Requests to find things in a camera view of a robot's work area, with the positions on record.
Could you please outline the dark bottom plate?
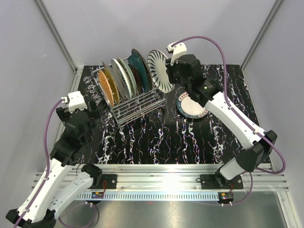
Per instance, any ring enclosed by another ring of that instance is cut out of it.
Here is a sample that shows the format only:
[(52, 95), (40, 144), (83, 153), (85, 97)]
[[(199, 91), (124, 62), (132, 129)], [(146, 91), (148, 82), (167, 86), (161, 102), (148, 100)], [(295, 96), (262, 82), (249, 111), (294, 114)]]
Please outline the dark bottom plate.
[(145, 68), (145, 71), (146, 71), (146, 74), (147, 74), (149, 89), (150, 89), (150, 90), (153, 89), (152, 75), (151, 75), (150, 69), (148, 68), (148, 65), (147, 65), (146, 60), (145, 60), (144, 57), (141, 55), (141, 53), (140, 53), (137, 49), (135, 49), (135, 48), (133, 48), (133, 49), (131, 50), (131, 53), (132, 53), (132, 54), (136, 54), (136, 55), (138, 55), (138, 56), (141, 58), (141, 60), (142, 60), (142, 62), (143, 62), (143, 65), (144, 65), (144, 68)]

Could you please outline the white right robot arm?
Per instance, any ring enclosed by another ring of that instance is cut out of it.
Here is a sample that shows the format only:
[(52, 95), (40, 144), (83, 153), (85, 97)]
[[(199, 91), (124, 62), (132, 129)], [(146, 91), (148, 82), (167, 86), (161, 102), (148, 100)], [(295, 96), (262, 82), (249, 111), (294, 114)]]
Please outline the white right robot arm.
[(204, 79), (200, 61), (193, 54), (182, 55), (173, 63), (165, 61), (170, 83), (178, 83), (189, 97), (213, 113), (238, 139), (244, 152), (231, 159), (215, 172), (215, 183), (225, 189), (241, 173), (254, 171), (271, 153), (277, 140), (274, 131), (266, 132), (248, 119), (229, 99), (212, 78)]

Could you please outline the orange woven plate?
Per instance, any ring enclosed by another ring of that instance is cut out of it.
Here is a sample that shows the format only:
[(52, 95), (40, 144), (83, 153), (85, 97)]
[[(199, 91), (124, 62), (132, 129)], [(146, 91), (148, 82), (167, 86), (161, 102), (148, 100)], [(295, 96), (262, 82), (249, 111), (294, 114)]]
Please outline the orange woven plate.
[(103, 90), (103, 93), (105, 95), (105, 99), (108, 101), (109, 105), (113, 107), (114, 105), (114, 97), (112, 94), (112, 90), (110, 87), (110, 84), (102, 70), (99, 70), (98, 72), (99, 82), (101, 84), (101, 88)]

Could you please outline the grey reindeer plate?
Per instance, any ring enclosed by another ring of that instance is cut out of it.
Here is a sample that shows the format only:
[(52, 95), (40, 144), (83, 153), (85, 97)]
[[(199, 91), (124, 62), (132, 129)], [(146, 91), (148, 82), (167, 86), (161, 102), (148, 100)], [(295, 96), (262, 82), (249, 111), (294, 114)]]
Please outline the grey reindeer plate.
[(123, 84), (122, 84), (122, 82), (121, 82), (119, 76), (115, 73), (115, 71), (112, 69), (111, 66), (105, 64), (104, 62), (102, 62), (102, 63), (103, 63), (103, 65), (104, 65), (104, 67), (105, 67), (107, 70), (109, 70), (110, 75), (111, 75), (111, 77), (113, 78), (113, 81), (114, 81), (115, 84), (116, 84), (116, 87), (117, 87), (117, 89), (118, 89), (118, 92), (119, 92), (119, 94), (120, 94), (120, 97), (121, 97), (122, 101), (124, 102), (124, 101), (125, 101), (125, 89), (124, 89), (124, 86), (123, 86)]

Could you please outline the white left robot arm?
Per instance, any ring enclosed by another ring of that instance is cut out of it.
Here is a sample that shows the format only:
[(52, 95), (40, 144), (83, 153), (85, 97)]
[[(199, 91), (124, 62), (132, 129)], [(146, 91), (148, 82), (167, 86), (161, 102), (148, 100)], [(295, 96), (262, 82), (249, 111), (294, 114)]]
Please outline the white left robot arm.
[(95, 101), (91, 100), (89, 103), (82, 102), (71, 111), (54, 106), (52, 112), (57, 113), (65, 129), (52, 152), (46, 153), (47, 166), (31, 194), (19, 208), (8, 211), (6, 219), (14, 227), (53, 228), (60, 214), (76, 196), (102, 184), (102, 170), (93, 164), (86, 164), (72, 182), (56, 194), (61, 181), (89, 149), (100, 111)]

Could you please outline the white blue striped plate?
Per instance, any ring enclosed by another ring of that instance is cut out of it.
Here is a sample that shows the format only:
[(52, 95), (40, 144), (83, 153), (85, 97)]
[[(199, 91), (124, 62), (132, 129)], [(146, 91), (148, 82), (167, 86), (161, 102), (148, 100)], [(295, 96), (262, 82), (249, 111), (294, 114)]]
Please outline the white blue striped plate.
[(169, 82), (167, 68), (165, 66), (167, 56), (159, 51), (152, 50), (148, 54), (147, 65), (152, 75), (154, 85), (163, 93), (167, 94), (174, 89), (174, 84)]

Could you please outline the teal square plate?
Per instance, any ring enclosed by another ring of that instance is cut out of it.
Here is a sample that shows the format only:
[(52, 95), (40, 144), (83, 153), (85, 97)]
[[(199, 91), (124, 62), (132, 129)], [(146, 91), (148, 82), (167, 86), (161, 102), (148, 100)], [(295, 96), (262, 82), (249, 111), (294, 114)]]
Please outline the teal square plate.
[(141, 58), (137, 54), (131, 54), (128, 57), (128, 63), (131, 64), (138, 71), (143, 90), (145, 93), (148, 92), (148, 77)]

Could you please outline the yellow green woven plate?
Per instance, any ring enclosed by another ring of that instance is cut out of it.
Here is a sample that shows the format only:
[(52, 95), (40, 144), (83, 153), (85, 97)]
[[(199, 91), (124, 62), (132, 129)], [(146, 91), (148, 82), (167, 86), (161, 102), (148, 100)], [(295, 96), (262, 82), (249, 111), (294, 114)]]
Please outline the yellow green woven plate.
[(119, 102), (120, 102), (119, 92), (118, 92), (117, 86), (114, 82), (114, 79), (112, 78), (112, 75), (107, 68), (104, 69), (104, 74), (105, 74), (105, 76), (108, 80), (108, 83), (110, 84), (110, 88), (112, 90), (112, 94), (113, 94), (113, 97), (114, 97), (114, 102), (116, 104), (119, 104)]

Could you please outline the white bottom plate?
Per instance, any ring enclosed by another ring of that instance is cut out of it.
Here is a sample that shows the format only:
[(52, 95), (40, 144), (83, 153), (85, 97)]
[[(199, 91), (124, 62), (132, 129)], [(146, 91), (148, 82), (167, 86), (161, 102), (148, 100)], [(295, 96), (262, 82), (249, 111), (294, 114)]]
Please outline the white bottom plate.
[(128, 80), (127, 74), (124, 71), (123, 67), (120, 65), (120, 63), (116, 59), (111, 59), (111, 64), (114, 72), (118, 75), (120, 80), (122, 81), (124, 93), (126, 98), (129, 100), (132, 98), (132, 90), (131, 90), (131, 85)]

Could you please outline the white green rimmed plate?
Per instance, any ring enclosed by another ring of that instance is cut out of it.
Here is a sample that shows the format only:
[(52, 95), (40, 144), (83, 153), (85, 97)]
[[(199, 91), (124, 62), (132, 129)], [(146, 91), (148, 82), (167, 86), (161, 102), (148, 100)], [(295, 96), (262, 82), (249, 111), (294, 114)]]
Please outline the white green rimmed plate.
[(208, 110), (194, 102), (187, 92), (178, 96), (176, 105), (179, 112), (187, 118), (200, 119), (208, 114)]

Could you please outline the red floral plate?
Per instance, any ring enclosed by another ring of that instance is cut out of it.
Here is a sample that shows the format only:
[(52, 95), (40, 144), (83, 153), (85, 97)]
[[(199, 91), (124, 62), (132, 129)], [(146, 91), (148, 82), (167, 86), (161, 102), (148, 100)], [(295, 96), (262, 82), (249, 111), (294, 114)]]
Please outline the red floral plate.
[(141, 82), (140, 82), (140, 77), (139, 77), (138, 71), (131, 64), (128, 64), (128, 66), (131, 69), (133, 77), (136, 81), (137, 92), (138, 92), (138, 94), (141, 94), (142, 93), (142, 87), (141, 87)]

